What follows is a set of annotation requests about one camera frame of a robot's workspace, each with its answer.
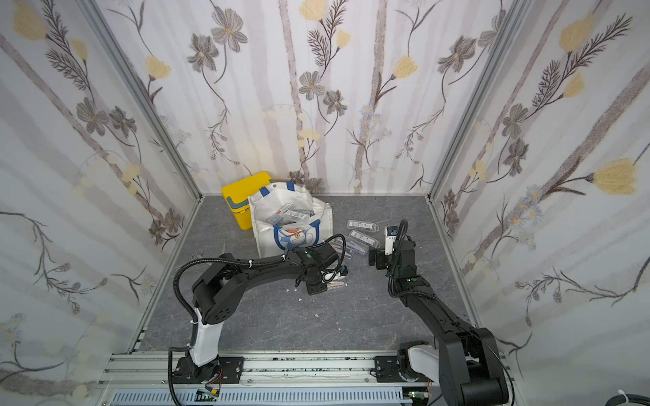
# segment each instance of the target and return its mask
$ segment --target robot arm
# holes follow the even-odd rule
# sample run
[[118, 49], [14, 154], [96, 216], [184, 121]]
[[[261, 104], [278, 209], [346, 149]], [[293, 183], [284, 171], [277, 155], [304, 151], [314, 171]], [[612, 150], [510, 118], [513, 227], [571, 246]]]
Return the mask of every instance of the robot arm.
[[[386, 248], [371, 250], [369, 264], [380, 270], [388, 269], [389, 293], [422, 318], [439, 347], [436, 350], [425, 342], [402, 344], [398, 351], [401, 379], [413, 381], [419, 374], [425, 375], [440, 385], [449, 405], [506, 403], [508, 388], [501, 362], [492, 351], [496, 348], [494, 336], [487, 329], [472, 327], [436, 297], [426, 279], [417, 274], [415, 242], [410, 238], [404, 241], [405, 232], [406, 228], [400, 235], [397, 227], [388, 227]], [[213, 263], [192, 286], [193, 306], [182, 299], [177, 282], [182, 271], [198, 261], [181, 267], [174, 278], [174, 292], [188, 311], [193, 309], [192, 316], [198, 321], [194, 326], [194, 342], [187, 348], [172, 349], [186, 351], [185, 358], [179, 360], [177, 371], [180, 372], [176, 376], [201, 382], [216, 375], [220, 370], [218, 340], [223, 323], [235, 312], [248, 289], [279, 279], [295, 279], [296, 287], [305, 282], [310, 295], [324, 292], [327, 284], [322, 275], [337, 259], [337, 271], [346, 274], [347, 270], [341, 266], [342, 257], [328, 243], [336, 236], [319, 246], [298, 247], [284, 255], [256, 261], [235, 260], [232, 254], [204, 259], [203, 262]], [[171, 382], [171, 356], [169, 365]], [[378, 381], [390, 382], [382, 378], [378, 371]]]
[[415, 379], [417, 373], [440, 385], [449, 405], [501, 405], [508, 402], [508, 386], [492, 333], [474, 328], [462, 320], [440, 299], [429, 282], [417, 274], [415, 242], [406, 236], [408, 223], [386, 228], [384, 250], [371, 250], [369, 265], [387, 270], [389, 293], [417, 314], [439, 344], [434, 350], [424, 342], [400, 346], [398, 362], [403, 379]]

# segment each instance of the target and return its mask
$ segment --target mounting plate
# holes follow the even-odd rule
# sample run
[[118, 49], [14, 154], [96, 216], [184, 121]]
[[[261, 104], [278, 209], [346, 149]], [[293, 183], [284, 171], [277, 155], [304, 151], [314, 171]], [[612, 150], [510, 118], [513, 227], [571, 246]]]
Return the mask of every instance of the mounting plate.
[[[176, 371], [172, 382], [174, 384], [202, 383], [216, 375], [218, 366], [216, 363], [209, 363], [198, 368], [198, 376], [194, 377], [191, 372], [187, 358], [183, 357], [176, 364]], [[239, 383], [244, 366], [244, 357], [219, 357], [221, 364], [221, 380], [223, 383]]]
[[400, 375], [400, 365], [397, 357], [377, 356], [374, 358], [374, 370], [377, 374], [377, 382], [426, 382], [426, 377], [417, 374], [416, 380], [403, 379]]

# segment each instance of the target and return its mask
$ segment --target scissors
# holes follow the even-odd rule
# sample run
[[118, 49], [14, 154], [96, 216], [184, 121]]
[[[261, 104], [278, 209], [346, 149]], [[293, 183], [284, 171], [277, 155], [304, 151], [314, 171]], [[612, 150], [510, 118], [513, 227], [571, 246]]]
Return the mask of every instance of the scissors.
[[192, 260], [203, 258], [203, 250], [199, 249], [195, 255], [192, 256]]

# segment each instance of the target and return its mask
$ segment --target barcode label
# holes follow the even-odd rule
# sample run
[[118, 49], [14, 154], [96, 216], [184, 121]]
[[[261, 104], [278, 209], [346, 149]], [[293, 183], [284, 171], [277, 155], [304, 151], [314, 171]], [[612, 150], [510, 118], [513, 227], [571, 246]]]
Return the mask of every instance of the barcode label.
[[350, 235], [353, 236], [354, 238], [357, 238], [358, 240], [361, 240], [363, 242], [366, 242], [370, 245], [374, 245], [374, 240], [370, 237], [367, 237], [361, 233], [357, 233], [355, 230], [352, 230], [350, 232]]
[[374, 224], [372, 224], [372, 223], [362, 223], [362, 222], [350, 221], [350, 222], [348, 222], [348, 225], [351, 225], [352, 227], [360, 227], [360, 228], [363, 228], [363, 229], [374, 230]]
[[304, 219], [309, 217], [309, 215], [306, 214], [306, 213], [299, 213], [299, 212], [295, 212], [293, 210], [287, 210], [287, 211], [284, 212], [284, 214], [286, 214], [288, 216], [291, 216], [291, 217], [294, 217], [294, 218], [299, 218], [301, 220], [304, 220]]

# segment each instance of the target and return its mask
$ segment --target black cable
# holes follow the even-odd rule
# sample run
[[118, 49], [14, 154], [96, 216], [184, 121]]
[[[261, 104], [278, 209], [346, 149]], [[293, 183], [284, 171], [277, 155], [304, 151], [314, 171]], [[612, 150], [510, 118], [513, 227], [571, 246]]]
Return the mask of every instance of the black cable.
[[616, 406], [616, 405], [622, 405], [623, 403], [636, 403], [638, 405], [650, 406], [650, 398], [648, 398], [647, 396], [635, 395], [635, 394], [625, 394], [625, 396], [623, 395], [613, 396], [607, 401], [607, 403], [605, 403], [605, 406]]
[[169, 386], [169, 393], [172, 397], [172, 401], [174, 402], [175, 406], [182, 406], [181, 402], [178, 400], [176, 397], [176, 393], [174, 392], [174, 385], [172, 384], [172, 353], [174, 351], [176, 352], [185, 352], [189, 351], [196, 343], [196, 334], [198, 332], [198, 323], [199, 323], [199, 318], [194, 312], [194, 309], [192, 306], [190, 306], [189, 303], [185, 300], [183, 297], [183, 294], [181, 293], [181, 289], [179, 288], [179, 282], [181, 280], [181, 276], [185, 271], [187, 271], [189, 268], [193, 267], [194, 265], [199, 265], [199, 264], [205, 264], [205, 263], [213, 263], [213, 262], [220, 262], [222, 264], [228, 264], [228, 265], [236, 265], [236, 266], [245, 266], [248, 268], [262, 268], [264, 266], [270, 266], [270, 265], [275, 265], [275, 264], [280, 264], [284, 262], [285, 256], [283, 255], [282, 258], [276, 259], [276, 260], [266, 260], [266, 261], [255, 261], [255, 260], [249, 260], [247, 262], [242, 262], [239, 260], [233, 260], [233, 259], [227, 259], [227, 258], [201, 258], [201, 259], [195, 259], [191, 260], [190, 262], [182, 265], [180, 268], [178, 268], [178, 271], [176, 271], [176, 274], [174, 275], [174, 281], [172, 282], [172, 286], [174, 288], [174, 295], [176, 296], [176, 299], [178, 302], [187, 310], [187, 312], [190, 314], [192, 317], [192, 336], [190, 338], [190, 344], [187, 347], [169, 347], [168, 353], [167, 353], [167, 383]]
[[[329, 237], [324, 242], [330, 242], [334, 238], [340, 238], [341, 239], [341, 241], [343, 242], [343, 248], [342, 248], [342, 251], [341, 251], [341, 255], [339, 255], [339, 262], [336, 265], [336, 268], [334, 268], [330, 272], [326, 272], [326, 273], [322, 274], [322, 277], [320, 278], [320, 280], [323, 283], [332, 282], [336, 278], [336, 275], [338, 275], [341, 272], [341, 268], [342, 268], [342, 265], [343, 265], [343, 259], [345, 257], [345, 236], [343, 234], [334, 234], [333, 236]], [[330, 273], [331, 273], [331, 278], [327, 278], [326, 275], [329, 275]]]
[[431, 405], [433, 405], [435, 402], [438, 401], [438, 399], [440, 399], [440, 398], [442, 398], [442, 397], [443, 397], [443, 394], [438, 395], [438, 397], [437, 397], [436, 399], [430, 401], [429, 404], [428, 404], [427, 406], [431, 406]]

